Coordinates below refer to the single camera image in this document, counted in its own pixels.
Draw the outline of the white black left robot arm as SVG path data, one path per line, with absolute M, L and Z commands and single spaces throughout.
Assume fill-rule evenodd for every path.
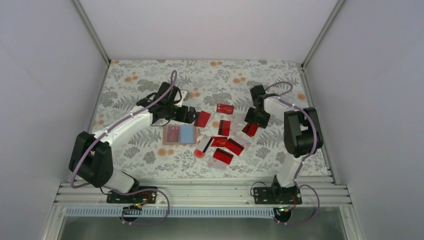
M 139 197 L 138 181 L 117 170 L 113 163 L 114 147 L 128 141 L 136 132 L 158 120 L 192 124 L 198 112 L 183 105 L 184 95 L 173 83 L 163 82 L 157 92 L 140 99 L 127 115 L 96 133 L 81 132 L 75 139 L 69 161 L 72 177 L 86 185 L 108 188 L 131 203 Z

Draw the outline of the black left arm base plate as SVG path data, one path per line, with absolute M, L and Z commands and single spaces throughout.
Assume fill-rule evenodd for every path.
M 156 186 L 139 186 L 135 192 L 144 190 L 136 194 L 130 195 L 118 194 L 114 191 L 109 191 L 107 194 L 106 202 L 108 204 L 154 204 L 157 196 Z

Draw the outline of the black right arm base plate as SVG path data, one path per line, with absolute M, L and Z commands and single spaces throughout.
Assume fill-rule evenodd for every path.
M 277 190 L 271 187 L 254 187 L 252 193 L 256 205 L 301 205 L 303 203 L 300 189 L 296 186 Z

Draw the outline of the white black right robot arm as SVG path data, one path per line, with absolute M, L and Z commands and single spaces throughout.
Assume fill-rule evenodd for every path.
M 297 178 L 306 159 L 324 144 L 318 113 L 313 107 L 301 108 L 276 93 L 266 93 L 263 85 L 252 87 L 250 95 L 253 107 L 248 109 L 244 119 L 245 134 L 257 128 L 265 129 L 271 116 L 283 119 L 283 142 L 291 158 L 284 161 L 270 187 L 272 200 L 282 204 L 300 188 Z

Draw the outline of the tan leather card holder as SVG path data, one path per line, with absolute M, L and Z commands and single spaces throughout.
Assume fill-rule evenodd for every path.
M 179 140 L 178 143 L 167 143 L 166 133 L 167 126 L 179 126 Z M 163 145 L 193 145 L 197 143 L 197 138 L 200 136 L 200 129 L 190 124 L 172 124 L 163 127 Z

